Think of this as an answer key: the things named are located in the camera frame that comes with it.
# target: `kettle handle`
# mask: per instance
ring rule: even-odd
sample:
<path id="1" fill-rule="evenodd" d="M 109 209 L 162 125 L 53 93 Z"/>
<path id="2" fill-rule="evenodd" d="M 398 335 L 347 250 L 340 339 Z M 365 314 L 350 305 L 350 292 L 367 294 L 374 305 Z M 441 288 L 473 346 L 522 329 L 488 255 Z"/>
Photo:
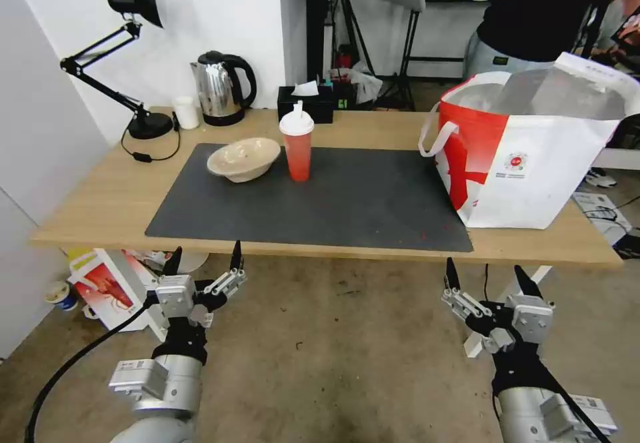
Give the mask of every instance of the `kettle handle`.
<path id="1" fill-rule="evenodd" d="M 247 63 L 247 61 L 244 60 L 244 58 L 238 57 L 237 55 L 224 55 L 222 57 L 222 60 L 231 68 L 234 68 L 234 69 L 239 68 L 245 71 L 245 74 L 247 75 L 247 80 L 249 80 L 249 84 L 251 86 L 251 91 L 249 92 L 249 96 L 247 98 L 242 97 L 242 89 L 240 87 L 240 82 L 237 78 L 237 75 L 235 75 L 235 72 L 231 74 L 231 80 L 234 86 L 237 86 L 237 89 L 238 89 L 237 100 L 238 100 L 238 103 L 240 104 L 240 107 L 243 109 L 248 109 L 253 103 L 253 101 L 255 100 L 255 95 L 257 92 L 257 84 L 255 81 L 255 74 L 253 73 L 253 69 Z"/>

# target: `black mat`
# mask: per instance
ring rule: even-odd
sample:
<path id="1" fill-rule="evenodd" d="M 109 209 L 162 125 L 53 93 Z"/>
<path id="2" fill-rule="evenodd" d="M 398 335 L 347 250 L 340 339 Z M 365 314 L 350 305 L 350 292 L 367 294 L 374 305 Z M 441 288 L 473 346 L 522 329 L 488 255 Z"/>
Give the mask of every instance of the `black mat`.
<path id="1" fill-rule="evenodd" d="M 418 151 L 314 148 L 311 178 L 295 183 L 283 149 L 262 177 L 232 183 L 206 168 L 221 146 L 195 147 L 147 236 L 472 251 Z"/>

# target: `bag handle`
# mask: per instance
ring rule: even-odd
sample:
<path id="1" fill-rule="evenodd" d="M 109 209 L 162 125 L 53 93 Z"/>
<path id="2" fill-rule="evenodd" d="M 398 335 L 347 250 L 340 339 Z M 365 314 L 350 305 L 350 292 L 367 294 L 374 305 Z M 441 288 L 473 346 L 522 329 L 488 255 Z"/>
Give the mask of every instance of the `bag handle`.
<path id="1" fill-rule="evenodd" d="M 442 149 L 445 147 L 445 143 L 447 143 L 447 140 L 449 140 L 449 137 L 451 136 L 451 134 L 458 133 L 459 127 L 454 122 L 452 121 L 446 122 L 440 129 L 440 132 L 438 133 L 438 136 L 433 142 L 433 145 L 431 145 L 431 150 L 429 151 L 425 150 L 423 141 L 427 136 L 429 129 L 431 128 L 431 122 L 433 121 L 433 117 L 435 116 L 435 110 L 439 104 L 440 102 L 436 103 L 433 106 L 433 108 L 431 108 L 431 111 L 429 112 L 429 116 L 427 117 L 427 121 L 425 121 L 425 124 L 422 126 L 422 130 L 420 131 L 420 140 L 418 141 L 418 150 L 420 150 L 420 155 L 422 155 L 425 158 L 434 157 L 437 153 L 442 151 Z"/>
<path id="2" fill-rule="evenodd" d="M 96 252 L 94 250 L 91 250 L 89 252 L 83 253 L 82 255 L 78 256 L 77 258 L 69 261 L 69 270 L 73 273 L 75 272 L 75 266 L 77 264 L 79 264 L 80 262 L 85 262 L 85 264 L 89 263 L 89 261 L 93 260 L 96 257 Z"/>

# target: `wooden table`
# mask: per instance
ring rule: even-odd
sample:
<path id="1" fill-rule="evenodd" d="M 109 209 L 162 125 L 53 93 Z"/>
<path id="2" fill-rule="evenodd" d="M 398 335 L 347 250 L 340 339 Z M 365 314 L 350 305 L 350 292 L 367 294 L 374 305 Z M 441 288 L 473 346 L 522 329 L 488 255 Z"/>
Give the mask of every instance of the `wooden table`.
<path id="1" fill-rule="evenodd" d="M 156 111 L 169 113 L 170 109 Z M 313 146 L 417 151 L 417 139 L 426 118 L 429 118 L 427 113 L 337 111 L 332 125 L 316 125 Z M 182 246 L 185 251 L 193 252 L 231 252 L 233 242 L 148 237 L 145 229 L 196 144 L 230 143 L 247 137 L 281 141 L 277 113 L 252 110 L 231 127 L 201 125 L 198 129 L 183 131 L 181 135 L 177 155 L 151 164 L 134 161 L 116 146 L 31 240 L 36 244 L 100 248 L 104 256 L 115 258 L 118 263 L 117 254 L 121 253 L 113 251 L 118 248 L 174 250 Z M 176 134 L 172 132 L 153 141 L 127 138 L 125 144 L 132 151 L 161 157 L 175 148 Z M 472 252 L 243 241 L 243 253 L 381 260 L 443 260 L 452 256 L 461 262 L 542 265 L 534 275 L 535 280 L 542 278 L 551 264 L 591 268 L 622 265 L 620 258 L 573 201 L 567 203 L 546 230 L 470 228 L 468 232 Z M 511 286 L 505 292 L 512 290 L 516 288 Z"/>

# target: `stainless steel kettle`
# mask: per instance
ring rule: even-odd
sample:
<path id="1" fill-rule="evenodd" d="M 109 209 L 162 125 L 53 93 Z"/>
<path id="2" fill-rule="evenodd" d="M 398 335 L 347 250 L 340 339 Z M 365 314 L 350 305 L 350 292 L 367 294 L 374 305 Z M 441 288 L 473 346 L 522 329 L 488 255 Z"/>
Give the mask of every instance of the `stainless steel kettle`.
<path id="1" fill-rule="evenodd" d="M 236 69 L 247 75 L 251 91 L 247 98 L 242 96 L 242 88 Z M 245 109 L 253 103 L 256 93 L 255 75 L 251 66 L 237 55 L 224 55 L 217 51 L 206 52 L 191 64 L 206 123 L 223 127 L 239 122 L 245 116 Z"/>

